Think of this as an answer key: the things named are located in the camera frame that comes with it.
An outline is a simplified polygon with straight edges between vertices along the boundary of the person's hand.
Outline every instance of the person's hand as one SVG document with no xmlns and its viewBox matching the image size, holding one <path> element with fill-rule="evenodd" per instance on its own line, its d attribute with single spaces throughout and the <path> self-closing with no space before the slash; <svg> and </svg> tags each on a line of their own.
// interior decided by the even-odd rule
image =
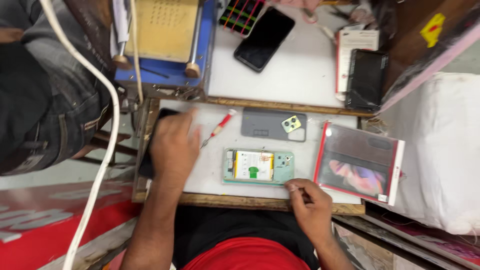
<svg viewBox="0 0 480 270">
<path fill-rule="evenodd" d="M 155 177 L 165 188 L 183 189 L 200 151 L 200 130 L 188 132 L 195 109 L 165 117 L 157 125 L 150 145 Z"/>
<path fill-rule="evenodd" d="M 24 31 L 19 28 L 0 27 L 0 44 L 20 41 Z"/>
<path fill-rule="evenodd" d="M 285 183 L 290 192 L 295 218 L 314 244 L 332 237 L 332 198 L 308 179 L 292 179 Z"/>
</svg>

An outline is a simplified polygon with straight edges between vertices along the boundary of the phone battery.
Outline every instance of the phone battery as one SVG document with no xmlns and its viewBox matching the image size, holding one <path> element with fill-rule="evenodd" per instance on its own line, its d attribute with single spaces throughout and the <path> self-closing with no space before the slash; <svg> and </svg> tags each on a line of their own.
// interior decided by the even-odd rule
<svg viewBox="0 0 480 270">
<path fill-rule="evenodd" d="M 271 181 L 273 179 L 271 152 L 237 151 L 235 153 L 235 178 Z"/>
</svg>

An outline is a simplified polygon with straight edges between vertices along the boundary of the black smartphone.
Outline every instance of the black smartphone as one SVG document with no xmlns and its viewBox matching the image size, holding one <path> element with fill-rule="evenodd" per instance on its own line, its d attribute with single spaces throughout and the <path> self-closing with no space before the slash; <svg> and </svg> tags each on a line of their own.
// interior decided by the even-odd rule
<svg viewBox="0 0 480 270">
<path fill-rule="evenodd" d="M 388 53 L 354 49 L 348 77 L 345 107 L 348 109 L 380 109 L 382 86 L 388 65 Z"/>
<path fill-rule="evenodd" d="M 233 56 L 256 72 L 261 72 L 294 25 L 295 21 L 285 14 L 268 8 Z"/>
<path fill-rule="evenodd" d="M 150 136 L 150 140 L 148 141 L 147 148 L 144 153 L 144 157 L 142 158 L 142 162 L 140 162 L 140 166 L 138 168 L 138 173 L 141 176 L 148 177 L 150 179 L 153 178 L 153 165 L 152 165 L 152 157 L 150 156 L 150 142 L 152 141 L 153 136 L 155 135 L 155 130 L 156 130 L 156 125 L 157 123 L 164 117 L 167 117 L 169 115 L 176 115 L 179 114 L 178 111 L 176 110 L 170 110 L 170 109 L 160 109 L 158 112 L 158 117 L 156 119 L 155 125 L 153 127 L 153 132 L 152 135 Z"/>
</svg>

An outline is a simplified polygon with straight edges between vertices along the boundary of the mint green phone frame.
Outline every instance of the mint green phone frame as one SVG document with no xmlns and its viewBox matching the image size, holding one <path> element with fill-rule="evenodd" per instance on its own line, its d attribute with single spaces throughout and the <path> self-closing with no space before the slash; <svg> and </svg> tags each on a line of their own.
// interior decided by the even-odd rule
<svg viewBox="0 0 480 270">
<path fill-rule="evenodd" d="M 229 151 L 252 151 L 252 152 L 269 152 L 274 155 L 273 162 L 273 180 L 262 181 L 253 179 L 236 179 L 233 176 L 233 170 L 228 171 L 228 157 Z M 261 184 L 261 185 L 283 185 L 286 181 L 293 179 L 295 171 L 295 156 L 292 152 L 284 151 L 270 151 L 244 148 L 227 148 L 223 153 L 223 183 L 226 184 Z"/>
</svg>

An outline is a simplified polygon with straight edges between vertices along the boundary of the power cord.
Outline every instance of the power cord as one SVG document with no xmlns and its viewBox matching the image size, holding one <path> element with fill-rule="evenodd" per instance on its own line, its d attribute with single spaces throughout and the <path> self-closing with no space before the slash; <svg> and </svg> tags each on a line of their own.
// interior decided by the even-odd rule
<svg viewBox="0 0 480 270">
<path fill-rule="evenodd" d="M 142 78 L 140 76 L 140 59 L 138 56 L 138 20 L 137 7 L 135 0 L 130 0 L 130 13 L 132 14 L 132 33 L 133 33 L 133 65 L 135 67 L 135 74 L 137 76 L 138 100 L 141 106 L 144 103 L 144 93 L 142 90 Z"/>
<path fill-rule="evenodd" d="M 80 240 L 82 239 L 82 236 L 88 224 L 88 220 L 90 219 L 90 215 L 92 214 L 93 206 L 98 195 L 100 184 L 102 183 L 103 176 L 105 175 L 105 171 L 107 169 L 108 163 L 110 162 L 110 159 L 112 158 L 113 150 L 117 142 L 120 119 L 119 98 L 113 84 L 85 57 L 83 57 L 83 55 L 81 55 L 77 51 L 77 49 L 75 49 L 75 47 L 70 43 L 64 31 L 62 30 L 60 23 L 58 22 L 55 11 L 53 10 L 51 0 L 40 0 L 40 4 L 42 5 L 45 16 L 47 17 L 48 22 L 52 26 L 53 31 L 55 32 L 55 34 L 57 34 L 60 42 L 76 60 L 78 60 L 86 69 L 93 73 L 93 75 L 95 75 L 95 77 L 97 77 L 107 87 L 110 95 L 112 96 L 113 104 L 112 130 L 110 135 L 110 141 L 108 142 L 107 152 L 105 153 L 105 157 L 103 158 L 102 164 L 100 165 L 100 169 L 96 174 L 95 180 L 92 185 L 92 190 L 90 191 L 90 195 L 88 197 L 87 204 L 82 215 L 82 219 L 80 220 L 80 224 L 77 227 L 75 236 L 70 243 L 67 255 L 65 256 L 63 270 L 71 270 L 73 267 L 73 260 L 75 259 L 75 254 L 77 253 L 78 245 L 80 244 Z"/>
</svg>

